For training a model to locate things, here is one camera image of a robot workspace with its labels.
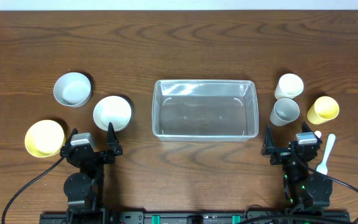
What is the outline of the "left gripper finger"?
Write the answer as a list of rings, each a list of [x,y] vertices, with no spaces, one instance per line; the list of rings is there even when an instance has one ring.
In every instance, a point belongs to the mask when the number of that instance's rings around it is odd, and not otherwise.
[[[115,135],[114,126],[112,122],[109,122],[108,124],[107,144],[108,146],[117,146],[119,144],[119,141],[117,140]]]
[[[78,134],[78,130],[76,128],[73,129],[73,131],[71,132],[69,138],[68,138],[68,143],[70,144],[71,143],[71,140],[72,140],[72,137],[74,135]]]

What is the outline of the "grey cup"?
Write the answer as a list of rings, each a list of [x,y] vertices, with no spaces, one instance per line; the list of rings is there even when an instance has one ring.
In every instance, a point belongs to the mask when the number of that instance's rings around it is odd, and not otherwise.
[[[284,126],[298,119],[300,108],[298,104],[289,98],[276,101],[270,114],[270,121],[276,126]]]

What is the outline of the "yellow cup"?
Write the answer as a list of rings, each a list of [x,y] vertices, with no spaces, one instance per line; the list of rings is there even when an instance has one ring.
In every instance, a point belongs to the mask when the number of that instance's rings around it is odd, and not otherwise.
[[[319,97],[307,112],[307,119],[312,124],[323,124],[335,119],[339,114],[339,104],[329,96]]]

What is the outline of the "white bowl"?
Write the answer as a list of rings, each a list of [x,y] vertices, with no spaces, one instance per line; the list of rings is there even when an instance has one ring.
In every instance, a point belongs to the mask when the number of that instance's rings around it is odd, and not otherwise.
[[[93,111],[93,120],[98,128],[107,131],[112,123],[115,131],[122,131],[131,120],[131,104],[120,96],[107,96],[100,100]]]

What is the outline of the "yellow bowl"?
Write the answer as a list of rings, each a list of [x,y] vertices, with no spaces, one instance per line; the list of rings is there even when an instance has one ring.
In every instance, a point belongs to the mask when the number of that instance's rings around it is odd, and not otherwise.
[[[45,119],[33,124],[25,135],[25,148],[38,158],[55,156],[66,141],[63,128],[56,121]]]

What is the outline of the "grey bowl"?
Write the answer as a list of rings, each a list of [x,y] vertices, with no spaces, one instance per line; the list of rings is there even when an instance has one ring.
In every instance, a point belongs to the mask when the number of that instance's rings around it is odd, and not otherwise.
[[[66,73],[55,82],[53,95],[63,106],[81,107],[91,98],[91,82],[82,73]]]

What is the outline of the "white cup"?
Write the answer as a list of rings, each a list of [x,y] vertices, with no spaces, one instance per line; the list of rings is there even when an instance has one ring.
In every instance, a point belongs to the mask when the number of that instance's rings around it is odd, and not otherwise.
[[[303,80],[298,75],[286,73],[280,77],[274,95],[277,100],[282,98],[294,99],[300,95],[303,90]]]

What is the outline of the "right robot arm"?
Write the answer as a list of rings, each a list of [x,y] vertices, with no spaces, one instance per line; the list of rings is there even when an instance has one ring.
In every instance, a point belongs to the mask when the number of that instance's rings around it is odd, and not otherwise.
[[[270,156],[270,164],[281,165],[284,171],[283,185],[287,199],[301,209],[330,206],[333,182],[319,172],[309,173],[308,162],[314,159],[322,140],[303,123],[302,132],[287,147],[274,144],[270,126],[266,126],[261,155]]]

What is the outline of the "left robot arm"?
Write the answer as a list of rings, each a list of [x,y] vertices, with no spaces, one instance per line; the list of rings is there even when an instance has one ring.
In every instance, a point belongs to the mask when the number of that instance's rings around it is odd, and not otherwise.
[[[122,155],[112,123],[108,124],[107,151],[94,151],[94,140],[90,133],[79,133],[74,129],[60,149],[60,156],[77,168],[64,183],[68,198],[68,209],[76,213],[95,212],[102,207],[104,165],[113,164]]]

